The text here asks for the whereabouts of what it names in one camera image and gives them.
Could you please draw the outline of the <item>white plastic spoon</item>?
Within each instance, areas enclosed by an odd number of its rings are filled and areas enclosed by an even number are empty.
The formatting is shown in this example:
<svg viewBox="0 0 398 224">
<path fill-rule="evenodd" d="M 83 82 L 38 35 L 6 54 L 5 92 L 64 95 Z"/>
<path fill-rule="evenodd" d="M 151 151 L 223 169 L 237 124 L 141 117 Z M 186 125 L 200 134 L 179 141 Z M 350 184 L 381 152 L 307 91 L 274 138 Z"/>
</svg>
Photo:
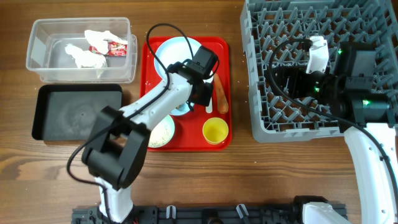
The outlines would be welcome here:
<svg viewBox="0 0 398 224">
<path fill-rule="evenodd" d="M 207 113 L 209 113 L 209 114 L 213 112 L 213 102 L 212 102 L 212 99 L 210 99 L 209 105 L 205 108 L 205 111 L 206 111 Z"/>
</svg>

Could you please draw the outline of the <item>light blue bowl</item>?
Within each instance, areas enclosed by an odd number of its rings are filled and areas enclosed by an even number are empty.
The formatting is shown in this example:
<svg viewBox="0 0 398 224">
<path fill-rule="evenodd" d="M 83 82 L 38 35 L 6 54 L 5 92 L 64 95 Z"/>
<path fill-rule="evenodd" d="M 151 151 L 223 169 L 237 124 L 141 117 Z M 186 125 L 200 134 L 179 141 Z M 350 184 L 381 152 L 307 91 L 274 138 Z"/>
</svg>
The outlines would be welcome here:
<svg viewBox="0 0 398 224">
<path fill-rule="evenodd" d="M 183 104 L 183 108 L 182 110 L 178 110 L 177 108 L 174 108 L 169 115 L 171 116 L 183 116 L 191 111 L 193 111 L 193 107 L 194 107 L 194 103 L 189 103 L 189 102 L 185 102 Z"/>
</svg>

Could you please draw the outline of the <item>orange carrot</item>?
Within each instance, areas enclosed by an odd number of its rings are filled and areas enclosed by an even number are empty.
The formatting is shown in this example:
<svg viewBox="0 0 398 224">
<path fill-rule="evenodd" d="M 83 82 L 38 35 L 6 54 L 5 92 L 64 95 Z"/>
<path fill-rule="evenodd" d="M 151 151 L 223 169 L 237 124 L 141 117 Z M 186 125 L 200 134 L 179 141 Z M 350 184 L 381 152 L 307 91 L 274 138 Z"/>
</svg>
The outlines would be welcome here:
<svg viewBox="0 0 398 224">
<path fill-rule="evenodd" d="M 214 88 L 217 97 L 217 109 L 220 114 L 226 114 L 229 111 L 229 104 L 224 93 L 224 89 L 218 74 L 214 74 Z"/>
</svg>

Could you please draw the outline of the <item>yellow cup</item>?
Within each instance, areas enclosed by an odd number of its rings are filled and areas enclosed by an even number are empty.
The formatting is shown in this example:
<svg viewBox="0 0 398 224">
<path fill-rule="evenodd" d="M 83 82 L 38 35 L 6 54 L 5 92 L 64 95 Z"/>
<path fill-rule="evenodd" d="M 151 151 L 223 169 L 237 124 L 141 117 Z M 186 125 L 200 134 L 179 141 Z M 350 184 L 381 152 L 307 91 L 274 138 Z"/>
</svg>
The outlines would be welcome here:
<svg viewBox="0 0 398 224">
<path fill-rule="evenodd" d="M 202 133 L 207 143 L 217 145 L 228 137 L 229 126 L 221 118 L 210 118 L 203 124 Z"/>
</svg>

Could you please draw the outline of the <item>light blue plate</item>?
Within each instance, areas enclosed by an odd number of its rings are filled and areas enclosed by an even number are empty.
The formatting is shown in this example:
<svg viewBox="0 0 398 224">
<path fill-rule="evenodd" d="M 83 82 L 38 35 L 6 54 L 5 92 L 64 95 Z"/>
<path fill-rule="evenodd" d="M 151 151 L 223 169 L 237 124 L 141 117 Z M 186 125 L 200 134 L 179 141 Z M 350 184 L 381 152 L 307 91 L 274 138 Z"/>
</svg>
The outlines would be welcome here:
<svg viewBox="0 0 398 224">
<path fill-rule="evenodd" d="M 201 43 L 190 37 L 187 39 L 192 48 L 192 53 L 195 55 L 201 47 Z M 174 64 L 175 62 L 183 62 L 186 59 L 192 59 L 191 51 L 184 37 L 173 37 L 166 40 L 156 50 L 155 55 L 165 67 L 168 67 L 170 64 Z"/>
</svg>

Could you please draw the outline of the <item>red snack wrapper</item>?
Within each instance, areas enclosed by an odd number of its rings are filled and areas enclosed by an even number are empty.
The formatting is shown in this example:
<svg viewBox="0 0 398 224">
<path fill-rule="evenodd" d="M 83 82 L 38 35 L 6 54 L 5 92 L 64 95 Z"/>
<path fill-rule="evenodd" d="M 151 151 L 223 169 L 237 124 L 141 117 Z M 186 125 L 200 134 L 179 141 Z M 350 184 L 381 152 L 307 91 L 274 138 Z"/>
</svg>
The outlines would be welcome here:
<svg viewBox="0 0 398 224">
<path fill-rule="evenodd" d="M 89 46 L 89 51 L 93 52 L 94 54 L 106 55 L 106 56 L 115 56 L 115 57 L 122 57 L 127 55 L 127 45 L 121 44 L 118 42 L 110 41 L 107 42 L 107 49 L 106 53 L 100 52 L 96 47 Z"/>
</svg>

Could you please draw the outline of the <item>white tissue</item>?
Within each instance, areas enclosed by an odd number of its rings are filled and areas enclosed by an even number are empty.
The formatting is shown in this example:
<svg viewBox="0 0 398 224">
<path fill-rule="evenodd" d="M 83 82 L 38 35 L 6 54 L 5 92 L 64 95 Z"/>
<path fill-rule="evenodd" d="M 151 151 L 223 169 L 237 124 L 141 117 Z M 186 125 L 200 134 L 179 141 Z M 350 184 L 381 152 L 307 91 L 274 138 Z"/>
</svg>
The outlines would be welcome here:
<svg viewBox="0 0 398 224">
<path fill-rule="evenodd" d="M 72 44 L 67 44 L 65 52 L 75 59 L 78 68 L 106 68 L 108 66 L 104 55 L 82 50 Z"/>
<path fill-rule="evenodd" d="M 95 47 L 101 54 L 107 54 L 109 51 L 108 43 L 116 42 L 118 44 L 127 45 L 128 41 L 120 39 L 118 36 L 110 33 L 109 30 L 98 32 L 93 30 L 86 30 L 84 32 L 85 39 L 88 43 Z"/>
</svg>

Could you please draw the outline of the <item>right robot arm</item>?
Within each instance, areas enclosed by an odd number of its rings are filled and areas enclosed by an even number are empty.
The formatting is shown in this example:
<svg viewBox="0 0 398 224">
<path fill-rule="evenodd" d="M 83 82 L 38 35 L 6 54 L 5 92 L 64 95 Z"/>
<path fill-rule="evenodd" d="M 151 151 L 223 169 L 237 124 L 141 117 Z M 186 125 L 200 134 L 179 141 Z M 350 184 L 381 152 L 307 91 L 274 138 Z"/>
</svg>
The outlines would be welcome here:
<svg viewBox="0 0 398 224">
<path fill-rule="evenodd" d="M 370 44 L 342 42 L 335 68 L 326 68 L 326 41 L 303 39 L 306 66 L 268 65 L 267 79 L 275 95 L 295 104 L 309 96 L 330 110 L 349 148 L 361 203 L 363 223 L 397 222 L 397 118 L 390 98 L 373 92 L 376 51 Z"/>
</svg>

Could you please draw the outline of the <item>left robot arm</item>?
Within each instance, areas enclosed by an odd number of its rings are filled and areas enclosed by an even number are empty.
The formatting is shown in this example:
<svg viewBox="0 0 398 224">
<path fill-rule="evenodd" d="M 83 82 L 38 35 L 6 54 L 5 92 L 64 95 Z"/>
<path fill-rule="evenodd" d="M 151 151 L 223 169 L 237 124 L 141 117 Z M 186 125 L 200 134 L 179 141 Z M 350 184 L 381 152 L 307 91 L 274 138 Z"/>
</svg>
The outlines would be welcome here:
<svg viewBox="0 0 398 224">
<path fill-rule="evenodd" d="M 208 106 L 213 86 L 206 79 L 219 64 L 218 56 L 201 46 L 193 58 L 166 67 L 165 78 L 136 102 L 99 112 L 81 160 L 102 189 L 99 211 L 104 223 L 130 218 L 131 184 L 144 165 L 151 131 L 183 103 Z"/>
</svg>

